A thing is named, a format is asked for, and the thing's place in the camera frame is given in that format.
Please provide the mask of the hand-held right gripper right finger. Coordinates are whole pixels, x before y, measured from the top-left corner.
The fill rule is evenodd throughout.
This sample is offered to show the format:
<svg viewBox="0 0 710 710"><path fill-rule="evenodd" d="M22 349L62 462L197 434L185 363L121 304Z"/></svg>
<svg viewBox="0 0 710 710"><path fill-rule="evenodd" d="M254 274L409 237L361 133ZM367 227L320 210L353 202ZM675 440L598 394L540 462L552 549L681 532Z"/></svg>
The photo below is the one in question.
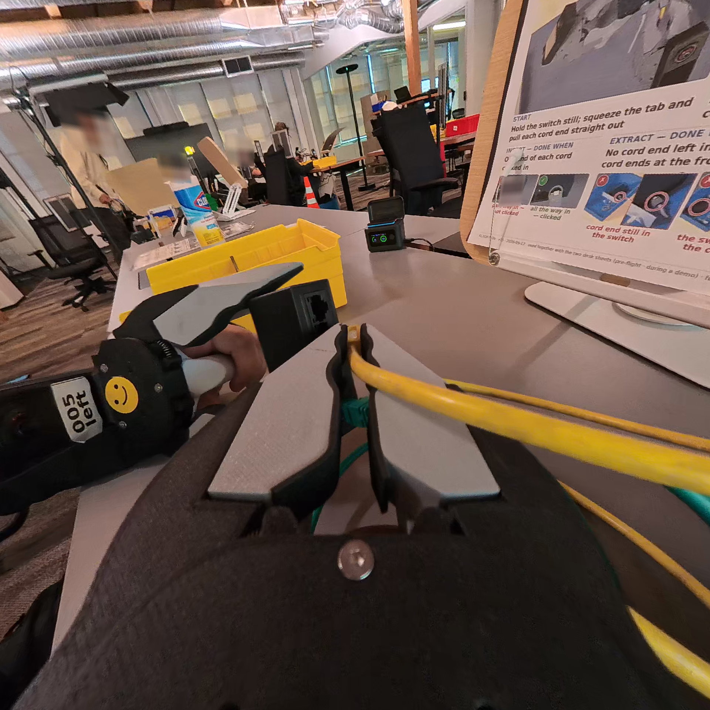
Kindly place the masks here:
<svg viewBox="0 0 710 710"><path fill-rule="evenodd" d="M393 505L401 523L426 508L500 495L465 423L368 385L368 459L382 513Z"/></svg>

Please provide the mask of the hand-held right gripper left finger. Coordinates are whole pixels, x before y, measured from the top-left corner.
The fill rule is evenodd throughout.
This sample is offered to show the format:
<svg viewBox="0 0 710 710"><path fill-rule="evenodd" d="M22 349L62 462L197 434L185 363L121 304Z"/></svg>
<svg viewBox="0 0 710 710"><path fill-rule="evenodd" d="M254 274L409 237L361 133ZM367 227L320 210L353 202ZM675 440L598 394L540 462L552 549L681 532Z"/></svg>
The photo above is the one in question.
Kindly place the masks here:
<svg viewBox="0 0 710 710"><path fill-rule="evenodd" d="M325 503L339 479L347 328L334 325L270 373L208 487L243 503Z"/></svg>

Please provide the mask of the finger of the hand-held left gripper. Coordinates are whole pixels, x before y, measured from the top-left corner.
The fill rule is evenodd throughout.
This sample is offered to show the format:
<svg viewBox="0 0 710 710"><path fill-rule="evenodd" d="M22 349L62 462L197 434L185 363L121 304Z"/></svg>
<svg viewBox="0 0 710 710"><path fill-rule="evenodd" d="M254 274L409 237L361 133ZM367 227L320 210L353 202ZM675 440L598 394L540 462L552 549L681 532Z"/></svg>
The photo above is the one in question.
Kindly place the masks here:
<svg viewBox="0 0 710 710"><path fill-rule="evenodd" d="M204 282L153 320L158 335L179 347L205 344L249 310L250 302L284 286L302 262L277 263Z"/></svg>

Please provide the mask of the black network switch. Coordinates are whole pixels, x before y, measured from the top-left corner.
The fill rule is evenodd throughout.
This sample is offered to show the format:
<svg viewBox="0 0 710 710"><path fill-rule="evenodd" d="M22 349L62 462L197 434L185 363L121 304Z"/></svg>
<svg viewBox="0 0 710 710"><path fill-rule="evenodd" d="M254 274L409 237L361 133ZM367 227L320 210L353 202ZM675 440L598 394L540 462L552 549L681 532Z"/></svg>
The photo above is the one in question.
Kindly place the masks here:
<svg viewBox="0 0 710 710"><path fill-rule="evenodd" d="M255 297L249 312L270 373L338 323L326 279Z"/></svg>

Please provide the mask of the person's left forearm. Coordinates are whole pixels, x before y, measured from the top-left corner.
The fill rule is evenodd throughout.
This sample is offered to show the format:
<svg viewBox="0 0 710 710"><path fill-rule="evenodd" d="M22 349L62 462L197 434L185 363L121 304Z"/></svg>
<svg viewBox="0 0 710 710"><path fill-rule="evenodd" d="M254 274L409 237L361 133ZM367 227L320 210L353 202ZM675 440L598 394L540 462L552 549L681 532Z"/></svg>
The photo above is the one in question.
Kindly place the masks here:
<svg viewBox="0 0 710 710"><path fill-rule="evenodd" d="M119 474L175 450L175 446L167 445L141 449L116 446L115 442L76 444L1 480L1 515L20 513L57 493Z"/></svg>

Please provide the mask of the person's left hand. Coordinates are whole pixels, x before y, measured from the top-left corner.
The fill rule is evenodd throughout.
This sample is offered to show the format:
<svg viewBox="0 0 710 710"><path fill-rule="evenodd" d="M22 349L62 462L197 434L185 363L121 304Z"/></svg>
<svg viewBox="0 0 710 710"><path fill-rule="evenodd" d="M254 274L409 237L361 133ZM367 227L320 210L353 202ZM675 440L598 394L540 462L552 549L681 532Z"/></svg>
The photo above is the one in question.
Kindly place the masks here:
<svg viewBox="0 0 710 710"><path fill-rule="evenodd" d="M229 388L234 395L260 382L268 370L258 337L235 324L226 326L207 343L185 347L182 352L191 359L201 359L215 354L229 357L234 367Z"/></svg>

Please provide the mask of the white lattice stand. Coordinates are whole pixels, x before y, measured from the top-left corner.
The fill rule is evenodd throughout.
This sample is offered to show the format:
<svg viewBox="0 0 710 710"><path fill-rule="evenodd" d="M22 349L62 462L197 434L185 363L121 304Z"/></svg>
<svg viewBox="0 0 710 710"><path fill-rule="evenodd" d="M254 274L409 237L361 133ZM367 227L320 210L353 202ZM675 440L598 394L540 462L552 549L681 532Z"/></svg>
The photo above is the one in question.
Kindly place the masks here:
<svg viewBox="0 0 710 710"><path fill-rule="evenodd" d="M229 186L224 204L220 211L216 213L218 221L231 222L236 220L241 212L248 211L246 207L239 203L242 191L243 187L239 182L235 182Z"/></svg>

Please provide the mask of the yellow plastic bin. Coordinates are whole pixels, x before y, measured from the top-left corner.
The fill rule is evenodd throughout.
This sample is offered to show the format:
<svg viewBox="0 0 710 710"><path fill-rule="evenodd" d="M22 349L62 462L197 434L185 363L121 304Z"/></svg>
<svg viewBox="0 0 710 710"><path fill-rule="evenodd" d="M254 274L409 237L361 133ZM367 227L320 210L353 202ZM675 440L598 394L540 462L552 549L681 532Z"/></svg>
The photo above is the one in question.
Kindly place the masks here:
<svg viewBox="0 0 710 710"><path fill-rule="evenodd" d="M130 257L119 272L108 331L116 329L137 304L152 295L291 262L302 263L303 270L288 286L326 279L335 306L342 307L347 296L339 240L338 234L324 226L297 219L181 254L172 246L157 247L157 251L172 253L173 258L152 265L147 264L146 254Z"/></svg>

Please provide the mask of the beige rounded board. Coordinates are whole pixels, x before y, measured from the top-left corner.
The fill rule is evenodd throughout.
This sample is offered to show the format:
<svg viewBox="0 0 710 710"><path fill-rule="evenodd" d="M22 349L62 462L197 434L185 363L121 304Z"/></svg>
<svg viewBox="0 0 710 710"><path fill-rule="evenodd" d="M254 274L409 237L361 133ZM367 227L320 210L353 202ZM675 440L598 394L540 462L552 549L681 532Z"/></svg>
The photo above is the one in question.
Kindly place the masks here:
<svg viewBox="0 0 710 710"><path fill-rule="evenodd" d="M179 205L157 158L110 170L106 181L121 201L139 216L148 216L152 209Z"/></svg>

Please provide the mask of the tilted wooden board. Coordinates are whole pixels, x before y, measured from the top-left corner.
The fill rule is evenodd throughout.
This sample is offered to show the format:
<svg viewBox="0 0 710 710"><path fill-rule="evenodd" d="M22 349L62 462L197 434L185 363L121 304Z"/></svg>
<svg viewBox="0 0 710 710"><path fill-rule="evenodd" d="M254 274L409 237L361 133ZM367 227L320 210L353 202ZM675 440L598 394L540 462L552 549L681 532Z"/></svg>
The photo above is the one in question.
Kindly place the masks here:
<svg viewBox="0 0 710 710"><path fill-rule="evenodd" d="M242 189L246 189L248 187L247 180L244 179L235 166L230 163L224 151L217 146L212 138L202 138L197 143L197 147L215 171L225 180L228 186L232 187L234 185L238 185Z"/></svg>

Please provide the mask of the small black charging case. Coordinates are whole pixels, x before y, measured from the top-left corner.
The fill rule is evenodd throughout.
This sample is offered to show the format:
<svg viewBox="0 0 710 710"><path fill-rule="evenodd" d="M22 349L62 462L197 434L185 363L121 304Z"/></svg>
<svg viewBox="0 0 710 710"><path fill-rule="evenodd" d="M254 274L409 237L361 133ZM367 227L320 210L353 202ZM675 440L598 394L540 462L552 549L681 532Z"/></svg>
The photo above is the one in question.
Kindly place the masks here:
<svg viewBox="0 0 710 710"><path fill-rule="evenodd" d="M405 207L400 196L368 203L368 225L364 234L370 253L397 251L405 246Z"/></svg>

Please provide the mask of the white board stand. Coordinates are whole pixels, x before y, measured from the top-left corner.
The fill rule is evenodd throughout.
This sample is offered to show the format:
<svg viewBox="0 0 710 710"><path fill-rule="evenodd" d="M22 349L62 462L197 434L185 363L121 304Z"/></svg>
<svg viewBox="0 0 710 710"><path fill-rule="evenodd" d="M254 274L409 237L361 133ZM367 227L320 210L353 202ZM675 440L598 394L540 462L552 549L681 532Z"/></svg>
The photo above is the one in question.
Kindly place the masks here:
<svg viewBox="0 0 710 710"><path fill-rule="evenodd" d="M535 280L525 299L709 388L709 296L602 271L489 250L488 262Z"/></svg>

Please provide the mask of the black floor lamp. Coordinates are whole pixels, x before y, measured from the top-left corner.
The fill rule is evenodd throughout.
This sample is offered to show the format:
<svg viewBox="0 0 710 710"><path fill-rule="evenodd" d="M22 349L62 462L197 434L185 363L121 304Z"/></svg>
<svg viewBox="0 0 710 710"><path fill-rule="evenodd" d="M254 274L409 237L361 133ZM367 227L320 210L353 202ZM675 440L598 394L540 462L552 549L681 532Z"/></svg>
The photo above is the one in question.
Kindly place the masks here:
<svg viewBox="0 0 710 710"><path fill-rule="evenodd" d="M357 69L358 69L358 64L350 63L350 64L343 65L341 67L338 67L336 69L336 74L345 76L346 80L347 80L347 84L348 84L349 98L350 98L350 102L351 102L351 113L352 113L352 117L354 120L354 130L355 130L356 142L357 142L358 150L359 150L361 174L362 174L363 181L364 181L364 184L362 186L360 186L359 190L360 190L360 192L373 192L376 190L377 186L374 183L370 183L368 181L366 160L365 160L365 155L364 155L364 151L363 151L362 143L361 143L358 115L357 115L357 110L356 110L356 103L354 101L354 91L353 91L353 85L352 85L352 79L351 79L351 74L353 72L355 72Z"/></svg>

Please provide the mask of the wooden display board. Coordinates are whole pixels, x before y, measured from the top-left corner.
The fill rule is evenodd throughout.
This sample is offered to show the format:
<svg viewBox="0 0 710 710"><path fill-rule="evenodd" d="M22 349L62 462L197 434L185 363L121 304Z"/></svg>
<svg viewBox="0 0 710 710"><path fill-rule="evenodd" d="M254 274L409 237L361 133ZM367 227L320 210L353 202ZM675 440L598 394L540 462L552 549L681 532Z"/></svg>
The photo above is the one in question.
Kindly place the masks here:
<svg viewBox="0 0 710 710"><path fill-rule="evenodd" d="M477 263L489 262L489 247L470 244L495 151L506 84L514 63L525 1L468 1L466 10L466 106L479 114L479 124L459 218L466 253Z"/></svg>

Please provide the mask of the printed instruction sheet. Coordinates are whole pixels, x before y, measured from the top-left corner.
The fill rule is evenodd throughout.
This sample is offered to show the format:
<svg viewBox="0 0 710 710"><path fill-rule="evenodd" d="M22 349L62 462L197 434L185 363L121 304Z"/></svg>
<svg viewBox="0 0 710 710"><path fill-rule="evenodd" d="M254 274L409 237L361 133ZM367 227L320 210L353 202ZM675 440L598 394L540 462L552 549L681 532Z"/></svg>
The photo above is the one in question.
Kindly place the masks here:
<svg viewBox="0 0 710 710"><path fill-rule="evenodd" d="M468 242L709 294L709 2L524 1Z"/></svg>

